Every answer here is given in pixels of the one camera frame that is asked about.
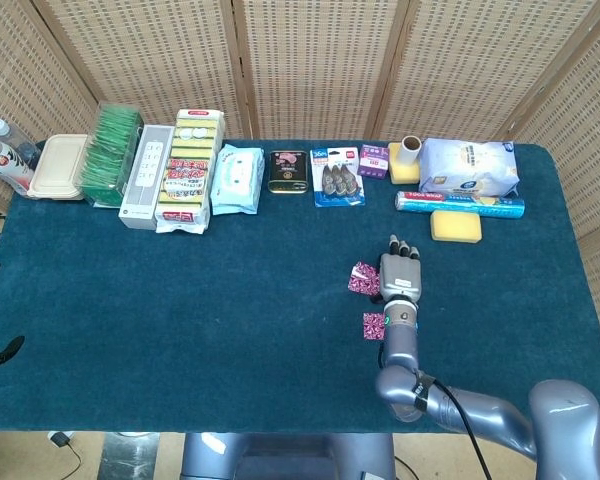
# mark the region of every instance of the table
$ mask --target table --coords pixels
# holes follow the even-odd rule
[[[279,148],[351,141],[231,141]],[[600,326],[554,163],[516,145],[520,220],[484,218],[475,245],[434,242],[397,212],[389,180],[367,205],[316,208],[263,186],[257,216],[202,236],[127,229],[86,203],[14,199],[0,240],[0,430],[437,431],[395,421],[374,392],[378,343],[347,290],[391,233],[420,249],[421,368],[506,398],[567,378],[600,402]]]

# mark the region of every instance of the wet wipes package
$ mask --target wet wipes package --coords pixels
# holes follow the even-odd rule
[[[420,191],[504,197],[519,182],[511,142],[427,138],[420,152]]]
[[[213,214],[258,213],[263,173],[264,152],[261,148],[225,145],[218,154],[213,175]]]
[[[311,174],[316,207],[364,205],[360,160],[356,147],[311,150]]]

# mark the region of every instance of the white plastic container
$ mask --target white plastic container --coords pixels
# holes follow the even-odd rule
[[[87,135],[60,134],[47,140],[36,169],[29,196],[54,200],[82,200],[76,183]]]

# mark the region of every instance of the water bottle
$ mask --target water bottle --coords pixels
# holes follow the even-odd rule
[[[31,170],[36,169],[38,160],[40,160],[40,154],[42,153],[40,149],[36,147],[35,143],[29,140],[27,135],[17,125],[9,125],[1,118],[0,142],[6,143],[13,148]]]
[[[33,178],[33,170],[24,163],[13,148],[2,142],[0,142],[0,178],[23,197],[27,196]]]

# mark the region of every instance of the teal tablecloth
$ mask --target teal tablecloth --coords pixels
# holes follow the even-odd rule
[[[257,216],[213,217],[202,236],[16,198],[0,240],[0,349],[26,342],[0,367],[0,429],[435,431],[398,423],[376,396],[362,314],[381,307],[347,290],[391,233],[422,255],[423,369],[525,413],[547,378],[600,401],[600,326],[554,163],[537,146],[516,155],[527,212],[484,218],[475,245],[432,241],[428,215],[395,210],[388,179],[365,180],[356,208],[264,187]]]

